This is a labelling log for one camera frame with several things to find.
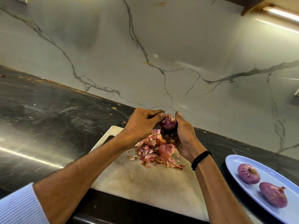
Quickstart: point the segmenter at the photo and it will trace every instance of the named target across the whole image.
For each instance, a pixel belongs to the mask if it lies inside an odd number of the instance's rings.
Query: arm
[[[163,110],[137,108],[125,129],[108,143],[35,183],[34,191],[50,223],[65,223],[103,170],[146,138],[165,116]]]
[[[165,138],[168,143],[175,144],[179,153],[192,163],[206,148],[197,139],[193,126],[180,113],[176,113],[176,119],[177,132],[173,136],[165,135]],[[211,224],[253,224],[210,155],[197,165],[195,173]]]

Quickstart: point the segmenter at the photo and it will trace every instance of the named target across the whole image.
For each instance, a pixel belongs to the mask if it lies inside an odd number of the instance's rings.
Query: cutting board
[[[109,136],[116,136],[122,130],[121,127],[110,127],[92,150],[101,146]],[[208,221],[199,183],[187,160],[180,158],[180,164],[186,164],[183,171],[153,164],[150,164],[151,168],[145,168],[138,158],[133,161],[128,159],[127,156],[133,155],[134,149],[121,154],[101,173],[92,188]],[[177,155],[179,154],[176,150],[172,156],[175,161]]]

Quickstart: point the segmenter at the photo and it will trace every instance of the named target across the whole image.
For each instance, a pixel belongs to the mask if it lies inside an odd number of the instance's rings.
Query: person's right arm
[[[190,163],[207,149],[195,135],[193,126],[176,113],[177,132],[164,135],[167,143],[176,145]],[[208,155],[196,167],[195,173],[204,196],[211,224],[253,224],[235,198],[213,158]]]

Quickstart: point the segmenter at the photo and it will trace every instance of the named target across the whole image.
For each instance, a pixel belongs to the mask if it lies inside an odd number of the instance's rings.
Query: sleeve
[[[0,224],[49,224],[33,183],[0,200]]]

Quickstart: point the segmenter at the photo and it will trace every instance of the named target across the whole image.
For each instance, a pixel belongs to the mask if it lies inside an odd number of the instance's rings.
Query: hand
[[[133,136],[134,145],[150,135],[155,126],[165,117],[164,110],[137,108],[130,116],[124,133]]]
[[[191,123],[186,121],[179,112],[176,113],[178,121],[178,129],[171,135],[165,134],[161,130],[168,144],[174,144],[178,152],[190,163],[201,153],[206,151],[205,147],[200,143],[195,135],[195,131]]]

